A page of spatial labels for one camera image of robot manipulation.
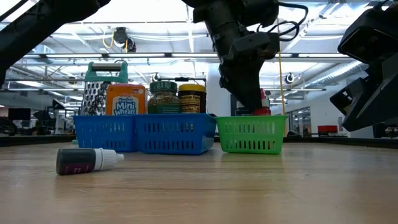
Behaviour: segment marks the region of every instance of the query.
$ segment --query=wooden table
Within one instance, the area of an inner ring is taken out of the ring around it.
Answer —
[[[68,144],[0,148],[0,223],[397,223],[398,151],[285,144],[281,156],[126,154],[57,176]]]

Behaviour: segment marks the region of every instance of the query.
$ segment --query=green plastic basket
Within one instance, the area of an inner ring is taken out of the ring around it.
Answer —
[[[280,154],[287,116],[240,116],[217,119],[224,152]]]

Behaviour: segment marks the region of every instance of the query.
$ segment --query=ceiling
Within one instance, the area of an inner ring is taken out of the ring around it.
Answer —
[[[0,0],[4,13],[19,0]],[[0,22],[0,29],[21,15],[26,9],[35,4],[30,0],[23,8]],[[330,3],[327,1],[294,1],[309,8],[307,20],[300,28],[299,36],[291,42],[281,42],[283,54],[336,54],[337,46],[347,27],[367,8],[368,1],[347,1],[348,3]],[[280,7],[279,21],[299,21],[304,13],[301,9]],[[181,0],[112,0],[96,14],[84,21],[65,24],[42,45],[57,54],[93,54],[93,53],[123,53],[111,44],[111,34],[116,27],[127,27],[128,34],[137,45],[137,52],[193,52],[213,53],[212,42],[208,37],[203,22],[192,23],[193,9],[187,7]],[[289,25],[282,25],[280,30],[286,30]],[[49,65],[32,59],[22,59],[14,65],[14,70],[7,75],[8,79],[16,78],[84,78],[87,71],[86,64],[90,59],[55,59]],[[126,59],[129,63],[129,78],[132,82],[146,84],[158,73],[162,77],[206,77],[208,64],[216,63],[217,58],[134,58]],[[317,75],[333,68],[343,61],[327,58],[303,58],[302,60],[282,60],[282,75],[293,73],[297,80],[294,84],[305,82]],[[260,72],[260,83],[263,87],[277,88],[279,86],[279,62],[264,63]],[[46,82],[48,86],[59,88],[79,88],[82,82],[71,85],[67,82]],[[78,92],[61,93],[63,96],[79,95]]]

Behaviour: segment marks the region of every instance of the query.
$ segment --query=cheese grater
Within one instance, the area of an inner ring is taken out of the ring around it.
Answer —
[[[101,77],[97,72],[119,72],[118,77]],[[127,63],[90,62],[85,77],[85,90],[80,115],[99,116],[106,112],[106,90],[110,84],[128,83]]]

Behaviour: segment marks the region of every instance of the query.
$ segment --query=blue basket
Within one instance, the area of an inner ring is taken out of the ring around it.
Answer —
[[[208,114],[136,116],[138,147],[148,154],[200,155],[212,147],[215,131]]]
[[[79,147],[136,152],[133,116],[74,116]]]

